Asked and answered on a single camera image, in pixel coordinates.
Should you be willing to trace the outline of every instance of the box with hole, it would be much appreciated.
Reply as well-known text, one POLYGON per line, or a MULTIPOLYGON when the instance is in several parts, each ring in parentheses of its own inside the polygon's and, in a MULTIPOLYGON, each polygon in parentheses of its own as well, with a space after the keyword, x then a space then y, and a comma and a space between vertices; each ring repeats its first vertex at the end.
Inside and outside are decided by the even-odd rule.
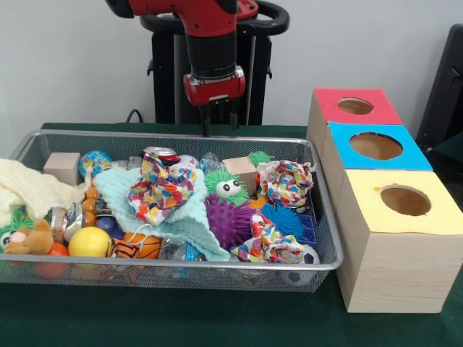
POLYGON ((315 89, 310 105, 307 139, 323 155, 329 122, 402 125, 382 90, 315 89))
POLYGON ((433 172, 348 169, 337 219, 348 312, 442 310, 463 262, 463 214, 433 172))
POLYGON ((329 124, 321 163, 335 207, 346 168, 433 170, 402 125, 329 124))

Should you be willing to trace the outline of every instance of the green table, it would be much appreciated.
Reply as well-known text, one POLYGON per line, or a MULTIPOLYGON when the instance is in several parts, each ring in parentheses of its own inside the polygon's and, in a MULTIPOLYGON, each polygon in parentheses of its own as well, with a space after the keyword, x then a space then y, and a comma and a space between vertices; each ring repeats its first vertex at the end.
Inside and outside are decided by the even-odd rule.
MULTIPOLYGON (((44 129, 199 134, 160 124, 44 129)), ((213 127, 229 134, 228 127, 213 127)), ((305 137, 305 127, 236 135, 305 137)), ((335 273, 315 294, 0 285, 1 346, 463 346, 463 275, 441 314, 347 314, 335 273)))

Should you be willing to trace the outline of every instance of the cream blanket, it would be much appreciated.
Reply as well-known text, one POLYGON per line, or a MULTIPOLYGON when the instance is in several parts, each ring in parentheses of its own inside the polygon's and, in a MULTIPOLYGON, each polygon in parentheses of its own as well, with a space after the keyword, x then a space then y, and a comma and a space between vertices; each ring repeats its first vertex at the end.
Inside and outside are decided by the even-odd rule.
POLYGON ((52 207, 71 208, 81 202, 85 185, 73 187, 9 159, 0 159, 0 228, 8 226, 12 213, 25 205, 33 220, 45 217, 52 207))

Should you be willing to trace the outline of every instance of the metal basket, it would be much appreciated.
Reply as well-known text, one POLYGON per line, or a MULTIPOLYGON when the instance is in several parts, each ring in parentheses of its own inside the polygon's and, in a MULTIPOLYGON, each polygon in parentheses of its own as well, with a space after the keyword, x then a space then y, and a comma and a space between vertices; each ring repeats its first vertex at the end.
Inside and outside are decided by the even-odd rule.
POLYGON ((137 286, 252 291, 315 292, 343 255, 333 210, 316 149, 305 140, 261 137, 191 137, 175 134, 70 132, 43 130, 29 134, 11 159, 41 171, 52 152, 107 152, 114 160, 138 155, 148 146, 170 147, 201 158, 213 152, 220 158, 246 156, 263 150, 276 160, 317 164, 312 189, 317 219, 315 235, 319 265, 248 262, 185 262, 126 260, 97 257, 47 257, 0 254, 0 282, 80 286, 137 286))

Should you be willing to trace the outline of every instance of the brown plush bear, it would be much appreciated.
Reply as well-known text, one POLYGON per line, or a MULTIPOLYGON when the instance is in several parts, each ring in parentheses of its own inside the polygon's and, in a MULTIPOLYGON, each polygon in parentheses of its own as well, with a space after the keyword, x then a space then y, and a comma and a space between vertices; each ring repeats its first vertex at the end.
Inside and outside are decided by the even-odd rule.
POLYGON ((46 220, 34 222, 34 229, 21 228, 11 235, 6 254, 48 254, 53 245, 53 233, 46 220))

